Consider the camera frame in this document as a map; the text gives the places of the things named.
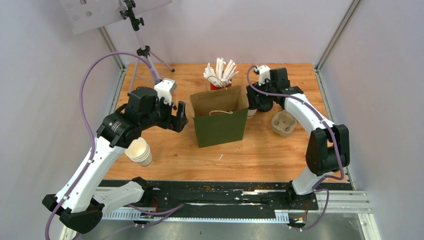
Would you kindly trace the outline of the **green paper bag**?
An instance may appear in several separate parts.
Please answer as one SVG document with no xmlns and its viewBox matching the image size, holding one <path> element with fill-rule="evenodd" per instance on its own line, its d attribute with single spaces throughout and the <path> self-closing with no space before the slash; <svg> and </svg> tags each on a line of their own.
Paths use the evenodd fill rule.
<svg viewBox="0 0 424 240">
<path fill-rule="evenodd" d="M 249 102 L 242 86 L 199 92 L 189 99 L 199 148 L 243 140 Z"/>
</svg>

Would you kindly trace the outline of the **stack of white cups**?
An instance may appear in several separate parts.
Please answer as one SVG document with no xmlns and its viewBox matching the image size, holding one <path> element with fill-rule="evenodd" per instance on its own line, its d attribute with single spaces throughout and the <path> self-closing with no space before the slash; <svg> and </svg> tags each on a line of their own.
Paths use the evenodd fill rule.
<svg viewBox="0 0 424 240">
<path fill-rule="evenodd" d="M 124 153 L 133 162 L 139 164 L 142 167 L 148 167 L 154 161 L 151 148 L 146 140 L 142 137 L 133 140 Z"/>
</svg>

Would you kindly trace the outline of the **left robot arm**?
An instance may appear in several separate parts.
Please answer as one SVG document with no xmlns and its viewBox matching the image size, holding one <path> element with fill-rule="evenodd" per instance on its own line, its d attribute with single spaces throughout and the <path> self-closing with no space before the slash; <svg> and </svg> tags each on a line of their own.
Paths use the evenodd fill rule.
<svg viewBox="0 0 424 240">
<path fill-rule="evenodd" d="M 128 204 L 142 207 L 153 201 L 153 186 L 141 177 L 97 194 L 96 189 L 113 163 L 144 130 L 151 127 L 181 132 L 188 123 L 186 103 L 173 104 L 158 90 L 138 87 L 128 102 L 106 116 L 91 135 L 91 148 L 69 182 L 42 204 L 69 229 L 80 234 L 93 230 L 103 216 Z"/>
</svg>

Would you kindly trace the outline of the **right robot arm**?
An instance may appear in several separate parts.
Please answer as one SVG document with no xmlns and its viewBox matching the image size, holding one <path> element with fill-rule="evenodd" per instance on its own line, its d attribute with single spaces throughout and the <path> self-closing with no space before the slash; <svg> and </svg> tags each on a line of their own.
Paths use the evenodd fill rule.
<svg viewBox="0 0 424 240">
<path fill-rule="evenodd" d="M 345 177 L 343 169 L 350 164 L 349 130 L 344 124 L 335 124 L 321 114 L 298 86 L 291 86 L 285 67 L 269 68 L 252 65 L 249 71 L 258 75 L 258 81 L 248 81 L 248 118 L 257 111 L 268 112 L 274 104 L 291 114 L 309 134 L 305 153 L 306 167 L 287 185 L 285 202 L 298 209 L 314 195 L 316 187 L 327 178 Z"/>
</svg>

